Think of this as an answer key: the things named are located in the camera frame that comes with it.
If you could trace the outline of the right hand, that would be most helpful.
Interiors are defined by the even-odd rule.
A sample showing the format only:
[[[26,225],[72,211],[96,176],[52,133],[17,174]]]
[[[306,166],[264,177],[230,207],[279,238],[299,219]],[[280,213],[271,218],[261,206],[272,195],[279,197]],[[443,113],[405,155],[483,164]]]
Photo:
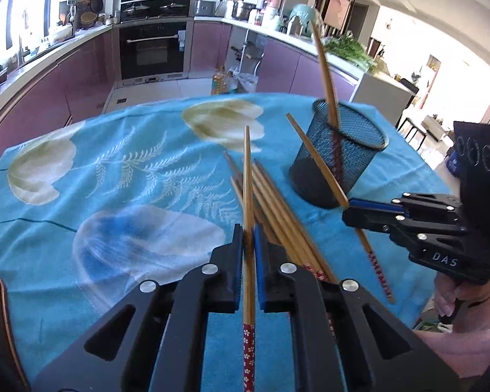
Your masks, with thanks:
[[[449,317],[462,302],[453,324],[453,333],[471,333],[490,329],[490,280],[484,285],[463,282],[459,285],[438,272],[434,279],[434,308],[440,316]]]

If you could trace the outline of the pink sleeved right forearm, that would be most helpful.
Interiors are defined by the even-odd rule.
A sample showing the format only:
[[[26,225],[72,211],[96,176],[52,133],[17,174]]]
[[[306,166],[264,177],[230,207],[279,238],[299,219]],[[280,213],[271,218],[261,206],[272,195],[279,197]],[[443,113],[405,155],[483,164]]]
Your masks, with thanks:
[[[490,366],[490,328],[470,333],[414,333],[460,378],[481,376]]]

